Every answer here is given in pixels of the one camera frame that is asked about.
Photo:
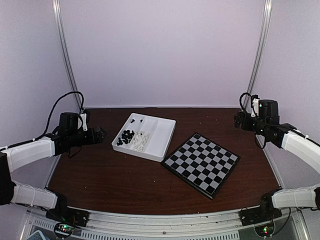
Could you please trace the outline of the white compartment tray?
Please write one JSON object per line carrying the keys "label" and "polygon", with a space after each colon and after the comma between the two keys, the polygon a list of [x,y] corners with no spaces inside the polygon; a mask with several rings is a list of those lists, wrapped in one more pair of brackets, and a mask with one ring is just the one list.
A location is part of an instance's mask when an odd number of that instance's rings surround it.
{"label": "white compartment tray", "polygon": [[111,142],[114,151],[161,162],[176,128],[173,119],[131,113]]}

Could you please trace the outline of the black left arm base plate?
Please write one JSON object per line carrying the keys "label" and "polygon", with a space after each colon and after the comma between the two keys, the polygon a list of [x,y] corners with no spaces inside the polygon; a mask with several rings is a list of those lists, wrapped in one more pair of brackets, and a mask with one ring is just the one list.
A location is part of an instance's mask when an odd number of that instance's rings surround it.
{"label": "black left arm base plate", "polygon": [[68,224],[72,227],[86,227],[90,213],[85,210],[67,208],[65,213],[61,213],[55,209],[45,210],[46,218]]}

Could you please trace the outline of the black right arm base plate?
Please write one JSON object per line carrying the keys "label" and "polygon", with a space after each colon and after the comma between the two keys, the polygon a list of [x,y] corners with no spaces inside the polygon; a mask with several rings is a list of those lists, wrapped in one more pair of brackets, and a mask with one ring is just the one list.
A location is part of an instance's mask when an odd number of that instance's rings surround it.
{"label": "black right arm base plate", "polygon": [[272,221],[282,216],[280,209],[269,212],[262,211],[260,207],[245,208],[238,212],[242,226],[256,225],[259,223]]}

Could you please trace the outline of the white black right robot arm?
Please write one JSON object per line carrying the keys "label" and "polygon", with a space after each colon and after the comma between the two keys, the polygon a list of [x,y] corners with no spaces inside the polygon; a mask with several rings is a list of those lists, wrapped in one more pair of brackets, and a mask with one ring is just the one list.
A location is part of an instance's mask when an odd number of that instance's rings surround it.
{"label": "white black right robot arm", "polygon": [[[244,105],[234,116],[235,128],[253,132],[263,136],[264,143],[272,143],[301,159],[316,172],[320,170],[320,145],[300,132],[289,123],[280,123],[278,102],[270,99],[260,99],[251,96],[251,112]],[[264,194],[260,206],[256,210],[259,220],[266,221],[274,213],[283,208],[320,209],[320,186],[277,189]]]}

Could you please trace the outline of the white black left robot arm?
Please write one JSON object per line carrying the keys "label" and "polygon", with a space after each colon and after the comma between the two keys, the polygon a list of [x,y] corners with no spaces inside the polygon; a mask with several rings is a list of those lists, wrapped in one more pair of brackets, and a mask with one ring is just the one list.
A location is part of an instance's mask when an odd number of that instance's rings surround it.
{"label": "white black left robot arm", "polygon": [[59,124],[52,133],[16,143],[0,150],[0,204],[36,206],[51,210],[61,222],[72,218],[64,195],[40,189],[12,180],[11,174],[17,169],[38,160],[70,153],[72,148],[100,144],[106,132],[100,126],[87,126],[89,113],[63,112]]}

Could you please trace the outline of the black silver chessboard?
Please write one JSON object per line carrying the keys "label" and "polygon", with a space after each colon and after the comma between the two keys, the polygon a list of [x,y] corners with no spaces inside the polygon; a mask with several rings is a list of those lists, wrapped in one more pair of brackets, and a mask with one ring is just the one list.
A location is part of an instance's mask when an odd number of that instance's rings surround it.
{"label": "black silver chessboard", "polygon": [[160,164],[212,200],[240,159],[239,155],[195,132]]}

